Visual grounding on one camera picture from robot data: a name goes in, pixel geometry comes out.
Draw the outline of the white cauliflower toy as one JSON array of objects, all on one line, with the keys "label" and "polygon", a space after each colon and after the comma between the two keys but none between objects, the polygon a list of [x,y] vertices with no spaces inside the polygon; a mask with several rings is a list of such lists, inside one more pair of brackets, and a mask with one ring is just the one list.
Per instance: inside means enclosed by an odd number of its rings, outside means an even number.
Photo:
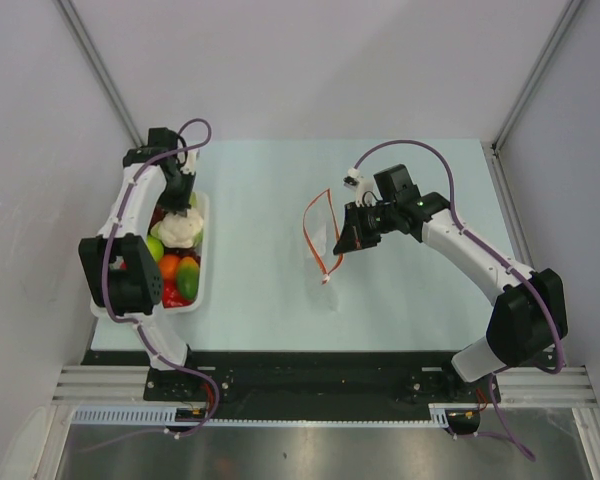
[{"label": "white cauliflower toy", "polygon": [[198,210],[196,193],[190,196],[190,207],[184,215],[168,213],[157,221],[149,234],[166,248],[189,249],[197,247],[203,239],[205,220]]}]

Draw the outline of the clear zip top bag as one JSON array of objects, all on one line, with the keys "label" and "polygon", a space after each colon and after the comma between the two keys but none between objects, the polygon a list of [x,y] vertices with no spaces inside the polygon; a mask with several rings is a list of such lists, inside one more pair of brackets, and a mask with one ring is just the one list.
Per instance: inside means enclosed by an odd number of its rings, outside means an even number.
[{"label": "clear zip top bag", "polygon": [[339,226],[332,191],[327,188],[314,197],[302,215],[303,277],[310,308],[321,313],[339,310],[334,274],[343,257],[334,255]]}]

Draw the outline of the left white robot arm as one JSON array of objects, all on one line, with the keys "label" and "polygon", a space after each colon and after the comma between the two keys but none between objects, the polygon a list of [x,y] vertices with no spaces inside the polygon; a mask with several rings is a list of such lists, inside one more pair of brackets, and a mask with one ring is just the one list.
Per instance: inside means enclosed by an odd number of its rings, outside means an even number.
[{"label": "left white robot arm", "polygon": [[96,236],[83,238],[78,253],[99,320],[126,325],[140,340],[157,370],[170,370],[166,387],[177,398],[194,397],[200,374],[185,365],[188,346],[167,319],[164,280],[147,238],[154,210],[184,217],[191,207],[195,174],[178,133],[151,128],[148,143],[123,158],[123,183]]}]

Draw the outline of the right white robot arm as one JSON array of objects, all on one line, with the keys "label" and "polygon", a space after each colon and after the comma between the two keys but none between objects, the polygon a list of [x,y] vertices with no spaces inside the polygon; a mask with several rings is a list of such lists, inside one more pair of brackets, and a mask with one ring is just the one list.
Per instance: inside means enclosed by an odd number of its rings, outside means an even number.
[{"label": "right white robot arm", "polygon": [[449,399],[466,400],[478,380],[533,360],[567,335],[560,276],[551,269],[536,271],[499,252],[473,233],[442,195],[421,194],[404,165],[372,179],[350,168],[344,183],[354,190],[355,199],[345,206],[334,255],[375,247],[383,235],[399,231],[447,258],[493,307],[485,335],[457,352],[451,359],[453,369],[441,376]]}]

